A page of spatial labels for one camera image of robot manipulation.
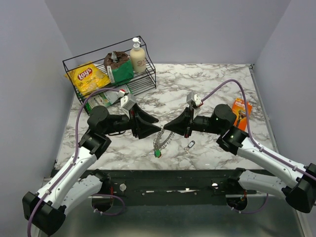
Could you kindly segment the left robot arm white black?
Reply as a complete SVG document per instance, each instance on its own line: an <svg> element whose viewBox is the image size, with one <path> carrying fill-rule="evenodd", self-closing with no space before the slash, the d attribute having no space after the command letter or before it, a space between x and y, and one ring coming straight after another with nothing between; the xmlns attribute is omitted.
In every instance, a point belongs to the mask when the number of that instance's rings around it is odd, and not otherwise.
<svg viewBox="0 0 316 237"><path fill-rule="evenodd" d="M74 154L58 173L36 193L27 192L23 210L28 220L27 235L31 227L52 235L63 225L66 216L82 201L94 194L109 191L109 182L97 174L79 178L94 164L111 144L109 134L131 130L134 137L146 138L160 131L159 120L143 111L137 104L125 110L123 115L111 115L106 107L94 107L88 118L88 130L76 139Z"/></svg>

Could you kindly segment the green key tag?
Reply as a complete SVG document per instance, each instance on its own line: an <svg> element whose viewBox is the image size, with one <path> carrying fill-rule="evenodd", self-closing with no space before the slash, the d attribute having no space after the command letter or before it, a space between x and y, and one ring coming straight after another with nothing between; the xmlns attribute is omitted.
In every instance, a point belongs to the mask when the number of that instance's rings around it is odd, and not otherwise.
<svg viewBox="0 0 316 237"><path fill-rule="evenodd" d="M160 150L155 150L154 151L154 155L155 155L155 157L157 157L158 158L158 153L160 152Z"/></svg>

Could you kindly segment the black key tag with key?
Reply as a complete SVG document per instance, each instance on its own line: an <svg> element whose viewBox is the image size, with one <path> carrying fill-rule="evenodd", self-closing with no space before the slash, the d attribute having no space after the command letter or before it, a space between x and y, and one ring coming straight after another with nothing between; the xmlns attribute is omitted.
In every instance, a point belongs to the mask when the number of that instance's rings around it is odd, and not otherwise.
<svg viewBox="0 0 316 237"><path fill-rule="evenodd" d="M192 140L188 143L188 145L184 148L184 150L187 152L188 150L190 150L193 146L195 145L195 141Z"/></svg>

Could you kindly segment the metal disc with key rings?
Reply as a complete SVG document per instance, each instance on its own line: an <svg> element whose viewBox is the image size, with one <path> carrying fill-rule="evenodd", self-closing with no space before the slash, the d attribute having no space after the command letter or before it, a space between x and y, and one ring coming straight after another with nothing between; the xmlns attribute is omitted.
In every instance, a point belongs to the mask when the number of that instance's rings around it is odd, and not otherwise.
<svg viewBox="0 0 316 237"><path fill-rule="evenodd" d="M160 128L161 130L157 133L157 137L153 141L154 151L165 149L175 135L174 132L165 130L163 126Z"/></svg>

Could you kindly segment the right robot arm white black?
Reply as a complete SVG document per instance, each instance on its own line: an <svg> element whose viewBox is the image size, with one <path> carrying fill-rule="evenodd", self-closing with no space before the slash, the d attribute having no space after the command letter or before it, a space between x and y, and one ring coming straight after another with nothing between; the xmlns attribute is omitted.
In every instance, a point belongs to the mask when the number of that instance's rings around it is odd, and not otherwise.
<svg viewBox="0 0 316 237"><path fill-rule="evenodd" d="M225 104L215 107L210 117L197 116L192 107L167 123L163 128L191 136L193 131L218 135L217 144L224 151L248 159L272 175L255 174L240 169L239 174L227 181L228 190L234 194L241 190L254 190L284 199L291 207L310 213L316 202L316 166L304 165L259 144L249 133L234 126L236 115Z"/></svg>

